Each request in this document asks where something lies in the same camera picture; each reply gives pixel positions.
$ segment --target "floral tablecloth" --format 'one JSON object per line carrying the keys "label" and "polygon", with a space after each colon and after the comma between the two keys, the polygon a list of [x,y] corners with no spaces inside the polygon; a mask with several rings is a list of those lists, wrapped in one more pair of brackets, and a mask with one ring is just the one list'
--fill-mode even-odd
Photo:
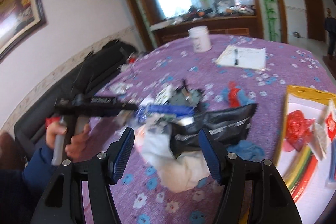
{"label": "floral tablecloth", "polygon": [[[261,39],[228,35],[211,35],[212,49],[206,53],[194,53],[188,38],[167,43],[137,60],[133,70],[135,78],[124,72],[113,79],[98,94],[111,96],[109,87],[124,81],[133,84],[124,101],[140,103],[146,96],[155,97],[163,85],[181,85],[187,79],[190,88],[204,89],[204,103],[208,110],[228,108],[221,91],[230,81],[245,91],[258,103],[252,119],[248,140],[261,146],[265,155],[272,158],[283,119],[283,103],[287,85],[302,85],[335,93],[324,68],[311,52]],[[233,67],[220,67],[214,62],[227,45],[241,47],[266,47],[266,70],[253,71]],[[91,119],[90,142],[86,148],[87,160],[100,151],[105,151],[112,141],[118,126],[113,118]],[[222,187],[211,178],[202,179],[196,188],[174,194],[160,185],[156,170],[148,166],[133,150],[124,176],[111,187],[115,206],[122,223],[212,223],[221,198]],[[84,183],[83,203],[87,224],[92,224],[88,190]]]}

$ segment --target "white paper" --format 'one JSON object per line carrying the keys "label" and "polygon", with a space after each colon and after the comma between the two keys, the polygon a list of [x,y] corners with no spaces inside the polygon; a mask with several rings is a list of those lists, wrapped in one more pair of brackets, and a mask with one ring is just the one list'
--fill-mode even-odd
{"label": "white paper", "polygon": [[266,48],[244,48],[229,45],[217,58],[216,64],[221,66],[262,70],[266,67]]}

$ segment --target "screw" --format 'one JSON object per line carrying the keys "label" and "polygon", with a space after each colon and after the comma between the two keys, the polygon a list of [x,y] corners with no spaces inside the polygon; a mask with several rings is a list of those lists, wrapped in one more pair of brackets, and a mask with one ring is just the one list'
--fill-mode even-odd
{"label": "screw", "polygon": [[237,155],[235,153],[229,153],[229,154],[227,154],[227,156],[228,156],[229,159],[232,159],[232,160],[237,158]]}
{"label": "screw", "polygon": [[263,162],[264,162],[264,164],[267,165],[267,166],[272,165],[272,161],[269,160],[269,159],[264,159]]}
{"label": "screw", "polygon": [[66,160],[63,160],[62,165],[63,166],[68,166],[70,163],[71,163],[71,160],[66,159]]}
{"label": "screw", "polygon": [[103,159],[103,158],[105,158],[106,157],[106,153],[105,152],[100,152],[100,153],[98,153],[98,155],[97,155],[97,158],[98,159]]}

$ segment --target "picture frame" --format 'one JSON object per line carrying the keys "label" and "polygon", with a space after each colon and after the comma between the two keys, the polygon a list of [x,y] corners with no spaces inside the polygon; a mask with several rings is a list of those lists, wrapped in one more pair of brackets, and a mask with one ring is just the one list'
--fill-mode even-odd
{"label": "picture frame", "polygon": [[45,23],[41,0],[0,0],[0,63]]}

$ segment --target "wooden door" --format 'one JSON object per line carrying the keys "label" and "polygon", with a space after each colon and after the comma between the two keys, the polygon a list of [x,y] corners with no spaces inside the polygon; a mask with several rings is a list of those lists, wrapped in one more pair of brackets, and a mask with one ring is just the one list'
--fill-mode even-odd
{"label": "wooden door", "polygon": [[304,0],[306,3],[308,38],[326,41],[322,0]]}

